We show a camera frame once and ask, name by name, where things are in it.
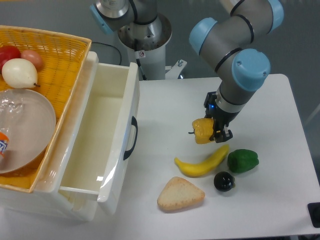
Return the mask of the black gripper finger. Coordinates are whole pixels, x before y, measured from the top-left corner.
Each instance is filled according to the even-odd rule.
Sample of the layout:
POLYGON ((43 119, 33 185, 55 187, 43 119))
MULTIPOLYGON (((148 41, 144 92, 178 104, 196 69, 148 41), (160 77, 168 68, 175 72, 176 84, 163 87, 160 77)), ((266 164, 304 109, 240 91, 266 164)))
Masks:
POLYGON ((206 135, 209 142, 212 142, 215 137, 215 121, 212 118, 206 118, 206 135))
POLYGON ((233 138, 233 133, 228 129, 227 126, 224 126, 222 129, 217 130, 214 133, 214 141, 216 143, 224 143, 233 138))

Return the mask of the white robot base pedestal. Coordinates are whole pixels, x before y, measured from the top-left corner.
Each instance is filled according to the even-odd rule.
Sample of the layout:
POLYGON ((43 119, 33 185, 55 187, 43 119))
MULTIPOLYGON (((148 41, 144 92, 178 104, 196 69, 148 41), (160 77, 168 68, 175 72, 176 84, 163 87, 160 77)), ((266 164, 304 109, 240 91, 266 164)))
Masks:
POLYGON ((140 66, 141 80, 163 80, 166 74, 166 45, 172 36, 172 26, 161 13, 150 24, 130 23, 117 32, 126 47, 128 60, 140 66))

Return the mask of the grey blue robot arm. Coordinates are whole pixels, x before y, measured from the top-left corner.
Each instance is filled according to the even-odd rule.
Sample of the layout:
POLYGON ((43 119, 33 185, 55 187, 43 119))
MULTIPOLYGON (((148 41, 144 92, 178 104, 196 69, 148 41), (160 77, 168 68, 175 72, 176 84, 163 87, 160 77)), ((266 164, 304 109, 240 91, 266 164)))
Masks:
MULTIPOLYGON (((197 144, 222 143, 233 136, 230 122, 239 114, 270 73, 267 56, 245 48, 257 37, 278 28, 284 9, 278 0, 224 0, 229 19, 211 17, 199 21, 189 34, 189 43, 221 79, 216 91, 204 101, 205 116, 192 122, 197 144)), ((117 33, 135 62, 142 80, 165 78, 165 57, 159 55, 169 42, 172 29, 158 12, 154 0, 98 0, 91 14, 105 34, 117 33)))

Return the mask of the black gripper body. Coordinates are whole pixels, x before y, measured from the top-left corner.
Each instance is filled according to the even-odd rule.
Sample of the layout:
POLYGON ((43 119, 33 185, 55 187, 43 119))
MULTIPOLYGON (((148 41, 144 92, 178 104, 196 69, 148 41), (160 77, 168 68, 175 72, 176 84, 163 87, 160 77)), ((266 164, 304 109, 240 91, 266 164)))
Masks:
POLYGON ((225 126, 228 127, 229 123, 241 111, 240 105, 229 103, 219 91, 208 92, 203 106, 205 108, 205 118, 214 120, 215 131, 221 130, 225 126))

